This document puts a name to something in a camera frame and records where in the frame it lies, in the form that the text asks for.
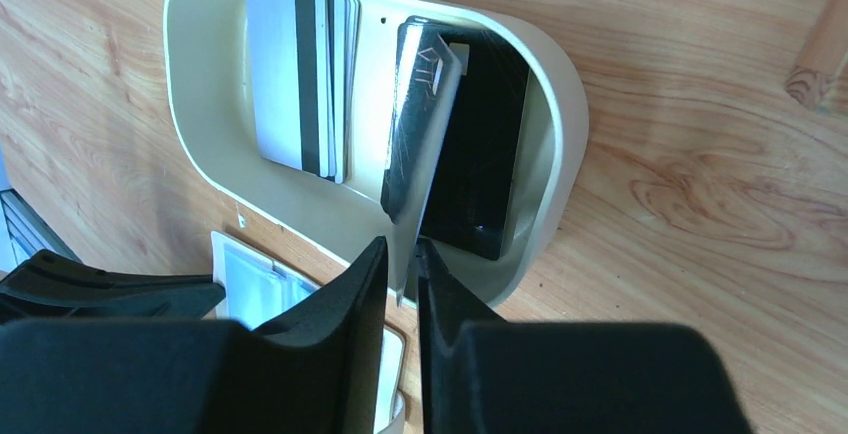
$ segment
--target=black card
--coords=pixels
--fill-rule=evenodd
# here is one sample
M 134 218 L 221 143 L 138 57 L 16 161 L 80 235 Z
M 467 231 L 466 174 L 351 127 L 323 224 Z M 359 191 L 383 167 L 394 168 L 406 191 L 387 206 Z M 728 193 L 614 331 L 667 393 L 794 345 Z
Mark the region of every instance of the black card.
M 467 60 L 421 234 L 496 260 L 503 246 L 530 67 L 492 31 L 427 24 Z
M 395 105 L 380 195 L 383 211 L 394 224 L 426 205 L 460 69 L 459 59 L 429 24 L 400 25 Z M 421 221 L 420 210 L 415 217 Z

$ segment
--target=card stack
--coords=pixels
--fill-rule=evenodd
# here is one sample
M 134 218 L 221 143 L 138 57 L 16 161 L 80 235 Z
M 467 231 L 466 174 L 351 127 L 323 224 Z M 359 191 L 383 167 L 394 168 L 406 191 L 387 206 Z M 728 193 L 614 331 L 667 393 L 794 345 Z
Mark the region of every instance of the card stack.
M 246 0 L 262 157 L 345 179 L 358 0 Z

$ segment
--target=wooden surface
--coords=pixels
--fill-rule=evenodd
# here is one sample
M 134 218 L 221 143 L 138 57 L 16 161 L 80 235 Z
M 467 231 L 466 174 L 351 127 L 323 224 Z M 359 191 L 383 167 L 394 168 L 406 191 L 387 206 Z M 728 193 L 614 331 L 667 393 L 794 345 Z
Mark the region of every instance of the wooden surface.
M 786 92 L 807 109 L 815 109 L 846 61 L 848 0 L 828 0 L 786 80 Z
M 589 97 L 561 230 L 499 312 L 695 326 L 758 432 L 846 432 L 848 103 L 837 93 L 813 113 L 783 91 L 826 0 L 447 1 L 540 26 Z M 182 152 L 162 3 L 0 0 L 13 185 L 90 264 L 202 272 L 209 231 L 224 229 L 326 282 L 338 265 L 212 189 Z M 388 319 L 407 335 L 419 432 L 415 312 L 389 306 Z

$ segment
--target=white plastic tray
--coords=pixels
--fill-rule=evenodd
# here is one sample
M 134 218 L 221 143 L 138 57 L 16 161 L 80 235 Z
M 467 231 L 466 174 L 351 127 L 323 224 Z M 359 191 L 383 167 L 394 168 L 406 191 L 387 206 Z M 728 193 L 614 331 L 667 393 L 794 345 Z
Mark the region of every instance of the white plastic tray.
M 212 231 L 211 237 L 212 279 L 227 290 L 227 297 L 215 307 L 218 319 L 235 319 L 252 331 L 305 299 L 291 296 L 300 290 L 298 285 L 308 287 L 310 292 L 304 293 L 307 297 L 320 287 L 291 267 L 223 232 Z M 374 413 L 377 434 L 403 432 L 405 409 L 398 383 L 405 344 L 399 332 L 388 325 L 383 327 Z
M 398 26 L 412 15 L 488 28 L 532 70 L 503 255 L 489 261 L 438 244 L 451 272 L 489 304 L 505 299 L 556 231 L 586 149 L 589 116 L 562 49 L 514 17 L 432 0 L 360 0 L 350 120 L 349 180 L 339 186 L 259 156 L 253 125 L 244 0 L 165 0 L 168 99 L 180 142 L 200 174 L 347 265 L 376 236 L 394 239 L 379 199 L 392 115 Z M 389 286 L 398 287 L 398 272 Z

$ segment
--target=white card tray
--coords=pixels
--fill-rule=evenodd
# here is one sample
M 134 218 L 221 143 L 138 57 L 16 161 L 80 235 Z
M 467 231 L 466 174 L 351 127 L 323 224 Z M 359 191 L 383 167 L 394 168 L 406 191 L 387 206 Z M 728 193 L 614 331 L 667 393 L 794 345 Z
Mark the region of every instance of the white card tray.
M 531 68 L 502 257 L 437 243 L 451 272 L 490 305 L 505 299 L 550 242 L 583 160 L 589 115 L 568 56 L 511 16 L 433 0 L 360 0 L 349 174 L 336 185 L 259 155 L 244 0 L 165 0 L 168 100 L 180 142 L 217 189 L 348 265 L 376 236 L 395 240 L 380 207 L 392 116 L 398 26 L 410 16 L 487 28 Z M 389 272 L 398 287 L 402 273 Z
M 301 302 L 304 297 L 292 297 L 300 291 L 298 285 L 306 285 L 310 291 L 319 287 L 226 233 L 212 231 L 211 237 L 212 279 L 227 290 L 227 297 L 215 307 L 217 319 L 235 319 L 252 331 Z M 403 432 L 405 401 L 398 383 L 405 344 L 403 336 L 391 326 L 383 327 L 374 412 L 376 434 Z

